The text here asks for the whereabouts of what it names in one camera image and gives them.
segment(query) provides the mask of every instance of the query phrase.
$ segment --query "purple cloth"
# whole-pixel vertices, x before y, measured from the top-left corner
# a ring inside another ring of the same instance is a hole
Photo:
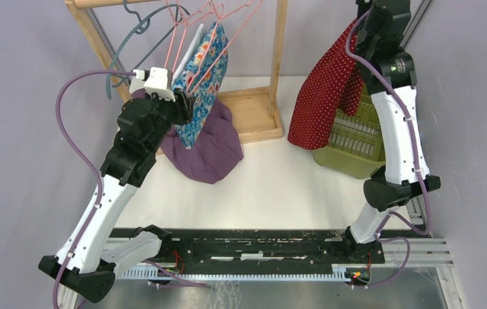
[[[144,95],[144,89],[132,94],[134,98]],[[224,179],[243,159],[239,135],[232,124],[232,112],[219,100],[215,100],[192,149],[183,146],[174,127],[160,147],[186,177],[211,184]]]

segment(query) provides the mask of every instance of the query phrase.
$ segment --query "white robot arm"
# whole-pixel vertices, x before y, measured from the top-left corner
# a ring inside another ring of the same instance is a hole
[[[96,202],[100,192],[96,188],[67,242],[54,256],[44,256],[39,263],[40,270],[94,303],[105,297],[117,276],[156,256],[169,235],[151,225],[126,243],[103,251],[124,207],[156,163],[165,134],[173,124],[186,124],[192,118],[193,100],[182,90],[171,90],[169,70],[152,68],[135,70],[134,74],[145,81],[147,94],[122,107],[117,120],[120,130],[100,168],[101,202]]]
[[[345,238],[351,250],[362,252],[367,250],[366,244],[376,241],[391,212],[406,205],[411,198],[426,194],[422,187],[426,191],[440,188],[440,178],[430,174],[423,157],[416,122],[414,61],[400,46],[410,21],[410,1],[357,2],[359,21],[364,22],[356,25],[355,54],[348,54],[358,60],[360,74],[378,112],[386,159],[385,170],[365,182],[367,203],[346,230]],[[401,102],[388,88],[394,90]]]

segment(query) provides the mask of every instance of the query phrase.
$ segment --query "white table surface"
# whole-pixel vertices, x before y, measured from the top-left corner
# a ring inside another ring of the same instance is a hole
[[[244,158],[215,185],[182,175],[161,155],[116,227],[185,229],[344,229],[359,215],[363,180],[321,167],[287,142],[305,77],[281,77],[277,92],[284,136],[243,145]],[[227,77],[221,91],[267,86],[269,77]],[[400,212],[408,218],[406,208]],[[388,229],[406,229],[392,219]]]

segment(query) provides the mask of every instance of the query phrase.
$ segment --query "gray wall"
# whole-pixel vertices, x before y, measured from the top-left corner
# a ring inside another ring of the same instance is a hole
[[[190,13],[201,8],[205,1],[180,0]],[[225,3],[225,11],[231,12],[242,3],[249,0],[215,1]],[[251,8],[256,7],[258,0],[253,2]],[[411,10],[415,12],[420,0],[411,1]],[[228,76],[270,76],[272,40],[275,25],[275,0],[262,0],[262,5],[257,13],[249,20],[249,23],[234,39],[228,49],[230,63]],[[163,6],[165,1],[152,3],[138,3],[131,5],[132,9],[141,12],[145,17],[151,11]],[[287,24],[285,42],[283,46],[283,58],[281,62],[281,75],[302,76],[307,75],[319,58],[334,43],[347,25],[356,17],[357,6],[355,0],[290,0],[287,9]],[[241,10],[230,17],[223,19],[223,26],[229,38],[249,16],[250,10]],[[96,14],[111,39],[113,46],[119,46],[127,33],[137,23],[136,18],[128,15],[122,6],[110,6],[99,8]],[[210,26],[212,17],[208,18],[207,27]],[[171,28],[172,22],[168,11],[156,15],[153,26],[143,35],[134,35],[124,48],[120,59],[126,69],[133,66],[150,50],[156,42]],[[190,38],[194,36],[198,24],[188,28],[185,40],[187,46]],[[176,48],[182,34],[182,27],[176,36]],[[144,62],[145,67],[164,64],[169,49],[169,40],[166,41]],[[173,51],[169,62],[171,66],[175,56]]]
[[[435,1],[410,42],[434,230],[445,236],[469,308],[487,308],[487,1]]]
[[[95,186],[56,125],[54,101],[72,76],[100,63],[63,1],[0,0],[0,308],[51,308],[37,269],[77,224]],[[90,77],[70,88],[69,133],[100,165],[122,102]]]

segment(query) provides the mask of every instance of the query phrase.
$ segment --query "green basket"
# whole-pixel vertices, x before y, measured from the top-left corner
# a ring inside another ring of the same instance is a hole
[[[385,165],[380,120],[365,88],[355,116],[337,109],[328,145],[311,154],[318,165],[357,179],[368,178]]]

